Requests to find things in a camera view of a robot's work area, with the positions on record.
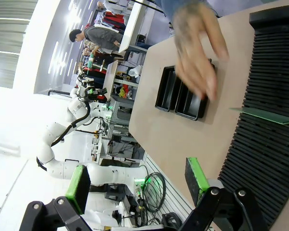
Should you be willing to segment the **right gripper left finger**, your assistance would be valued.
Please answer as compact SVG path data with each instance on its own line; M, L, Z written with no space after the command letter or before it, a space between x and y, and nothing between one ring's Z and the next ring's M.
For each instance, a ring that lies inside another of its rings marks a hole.
M77 166L64 196L52 199L48 204L33 201L27 205L19 230L56 231L66 227L68 231L90 231L82 217L90 185L87 167Z

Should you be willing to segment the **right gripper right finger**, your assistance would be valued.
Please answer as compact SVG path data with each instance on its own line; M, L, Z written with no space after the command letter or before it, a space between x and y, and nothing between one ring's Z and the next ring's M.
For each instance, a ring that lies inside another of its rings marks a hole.
M179 230L207 231L214 223L222 231L266 231L267 224L248 188L233 192L210 186L195 157L186 158L185 180L195 209Z

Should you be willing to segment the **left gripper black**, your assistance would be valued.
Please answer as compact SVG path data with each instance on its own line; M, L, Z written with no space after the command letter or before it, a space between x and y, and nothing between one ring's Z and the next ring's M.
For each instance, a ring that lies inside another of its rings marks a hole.
M107 89L103 88L103 89L96 90L96 88L94 87L88 87L84 93L85 93L85 96L84 96L85 100L96 100L99 95L107 94Z

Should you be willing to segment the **person's right hand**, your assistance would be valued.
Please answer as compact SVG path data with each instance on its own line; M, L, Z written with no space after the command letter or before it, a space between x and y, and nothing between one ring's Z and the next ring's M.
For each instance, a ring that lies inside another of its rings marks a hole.
M217 77L206 57L200 37L206 34L216 56L229 58L227 45L214 12L204 3L192 1L174 14L174 42L178 60L177 76L198 97L216 99Z

